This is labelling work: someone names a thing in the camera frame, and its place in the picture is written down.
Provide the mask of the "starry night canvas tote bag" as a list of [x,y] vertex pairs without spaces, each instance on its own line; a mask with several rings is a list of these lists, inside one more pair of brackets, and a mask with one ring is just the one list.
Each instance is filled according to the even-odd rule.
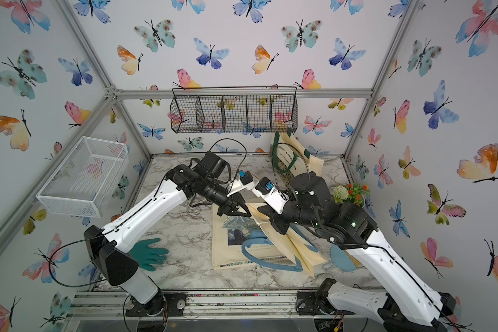
[[271,260],[280,257],[274,245],[256,243],[257,239],[267,236],[251,217],[218,215],[219,207],[212,206],[212,267],[214,270],[254,266],[242,253],[243,244],[253,240],[246,251],[259,260]]

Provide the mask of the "blue handled canvas tote bag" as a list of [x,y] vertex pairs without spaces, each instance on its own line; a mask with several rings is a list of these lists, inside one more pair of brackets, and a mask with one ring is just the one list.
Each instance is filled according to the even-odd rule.
[[292,225],[285,235],[279,234],[272,227],[269,219],[257,211],[257,208],[263,205],[264,202],[255,199],[247,204],[251,218],[267,236],[266,239],[257,239],[255,242],[274,245],[280,253],[280,257],[272,258],[271,260],[259,260],[249,255],[246,251],[246,244],[250,246],[253,240],[243,244],[242,253],[258,266],[295,273],[304,272],[314,277],[315,267],[327,263],[328,259],[322,255],[316,245],[304,235],[297,225]]

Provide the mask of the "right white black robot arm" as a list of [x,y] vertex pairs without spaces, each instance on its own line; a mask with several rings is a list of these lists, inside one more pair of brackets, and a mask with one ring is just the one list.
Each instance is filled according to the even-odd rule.
[[446,331],[456,300],[428,286],[391,247],[372,217],[353,203],[336,203],[322,177],[304,173],[280,191],[268,178],[252,190],[264,200],[258,211],[280,234],[301,226],[347,251],[380,283],[365,290],[325,279],[315,293],[319,310],[346,311],[383,325],[386,331]]

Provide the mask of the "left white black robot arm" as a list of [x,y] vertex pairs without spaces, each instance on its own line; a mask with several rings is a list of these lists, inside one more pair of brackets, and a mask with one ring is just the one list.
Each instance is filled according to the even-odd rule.
[[195,196],[216,205],[219,215],[250,217],[240,190],[253,184],[253,176],[239,171],[223,184],[218,178],[229,169],[230,164],[213,152],[207,152],[194,166],[177,165],[151,194],[116,221],[102,228],[91,226],[85,232],[91,262],[111,286],[126,291],[145,315],[165,315],[168,304],[162,290],[141,271],[131,250],[166,214]]

